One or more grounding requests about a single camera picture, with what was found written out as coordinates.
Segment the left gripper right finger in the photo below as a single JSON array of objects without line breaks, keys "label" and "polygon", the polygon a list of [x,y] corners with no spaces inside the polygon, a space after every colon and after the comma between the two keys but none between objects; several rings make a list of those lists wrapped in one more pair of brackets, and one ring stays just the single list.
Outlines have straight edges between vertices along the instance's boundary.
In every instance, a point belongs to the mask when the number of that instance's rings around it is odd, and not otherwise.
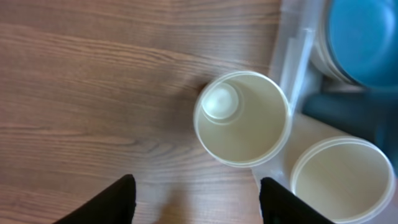
[{"label": "left gripper right finger", "polygon": [[334,224],[270,177],[261,179],[259,201],[263,224]]}]

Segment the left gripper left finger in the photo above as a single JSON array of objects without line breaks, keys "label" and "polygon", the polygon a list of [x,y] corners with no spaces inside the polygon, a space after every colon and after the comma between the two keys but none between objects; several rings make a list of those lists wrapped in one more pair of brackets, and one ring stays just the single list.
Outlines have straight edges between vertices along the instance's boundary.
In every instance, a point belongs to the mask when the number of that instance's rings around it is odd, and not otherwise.
[{"label": "left gripper left finger", "polygon": [[126,174],[56,224],[131,224],[136,209],[136,181]]}]

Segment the cream tall cup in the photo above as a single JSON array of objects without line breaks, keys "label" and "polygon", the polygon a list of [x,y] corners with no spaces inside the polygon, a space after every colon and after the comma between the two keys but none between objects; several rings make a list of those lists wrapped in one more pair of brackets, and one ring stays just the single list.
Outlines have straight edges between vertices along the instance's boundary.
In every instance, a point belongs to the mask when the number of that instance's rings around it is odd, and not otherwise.
[{"label": "cream tall cup", "polygon": [[201,91],[193,128],[215,159],[232,167],[254,167],[285,146],[292,129],[287,97],[270,78],[252,71],[220,76]]},{"label": "cream tall cup", "polygon": [[296,114],[284,152],[288,187],[334,223],[366,223],[391,203],[396,176],[373,143]]}]

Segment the dark blue tall cup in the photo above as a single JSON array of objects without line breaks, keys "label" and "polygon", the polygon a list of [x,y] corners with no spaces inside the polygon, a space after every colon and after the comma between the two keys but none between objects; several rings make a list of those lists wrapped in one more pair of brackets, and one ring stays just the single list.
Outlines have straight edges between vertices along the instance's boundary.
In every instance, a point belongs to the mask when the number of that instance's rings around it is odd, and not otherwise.
[{"label": "dark blue tall cup", "polygon": [[397,92],[328,92],[309,96],[302,113],[353,136],[374,143],[379,95]]},{"label": "dark blue tall cup", "polygon": [[374,109],[377,121],[374,143],[397,174],[397,93],[379,95]]}]

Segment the cream bowl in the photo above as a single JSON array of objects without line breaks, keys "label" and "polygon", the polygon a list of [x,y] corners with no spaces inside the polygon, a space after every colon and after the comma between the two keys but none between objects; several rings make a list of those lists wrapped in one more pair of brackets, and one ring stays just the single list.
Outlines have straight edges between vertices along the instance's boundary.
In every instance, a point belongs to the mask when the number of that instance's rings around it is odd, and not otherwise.
[{"label": "cream bowl", "polygon": [[346,74],[346,72],[342,68],[340,68],[338,62],[332,56],[330,45],[326,37],[326,22],[328,19],[331,3],[332,1],[324,1],[323,8],[321,10],[318,20],[316,37],[318,38],[322,55],[326,61],[328,68],[334,73],[334,76],[336,77],[335,80],[351,85],[359,85],[357,81],[350,78]]},{"label": "cream bowl", "polygon": [[310,56],[310,60],[313,63],[313,65],[322,72],[322,74],[336,79],[334,76],[334,73],[328,68],[326,61],[322,55],[320,44],[318,41],[318,38],[316,37],[312,46],[312,52]]}]

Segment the dark blue bowl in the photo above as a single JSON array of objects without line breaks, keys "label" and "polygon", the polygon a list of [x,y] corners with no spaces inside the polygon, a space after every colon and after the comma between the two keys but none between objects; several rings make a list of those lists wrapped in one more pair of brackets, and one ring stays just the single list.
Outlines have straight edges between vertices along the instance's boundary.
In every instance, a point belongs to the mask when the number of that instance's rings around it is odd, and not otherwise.
[{"label": "dark blue bowl", "polygon": [[397,88],[397,0],[332,1],[326,39],[349,79],[368,88]]}]

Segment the clear plastic storage bin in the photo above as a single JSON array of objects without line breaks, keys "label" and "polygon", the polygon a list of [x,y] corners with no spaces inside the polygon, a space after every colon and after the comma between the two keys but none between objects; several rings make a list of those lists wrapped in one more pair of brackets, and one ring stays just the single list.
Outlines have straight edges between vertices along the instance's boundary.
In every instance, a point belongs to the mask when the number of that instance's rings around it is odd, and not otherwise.
[{"label": "clear plastic storage bin", "polygon": [[317,31],[328,1],[282,1],[279,35],[271,61],[269,77],[285,93],[293,117],[292,132],[284,148],[273,159],[252,168],[256,184],[272,177],[286,189],[296,160],[324,139],[346,134],[301,113],[304,101],[321,89],[323,74],[311,62]]}]

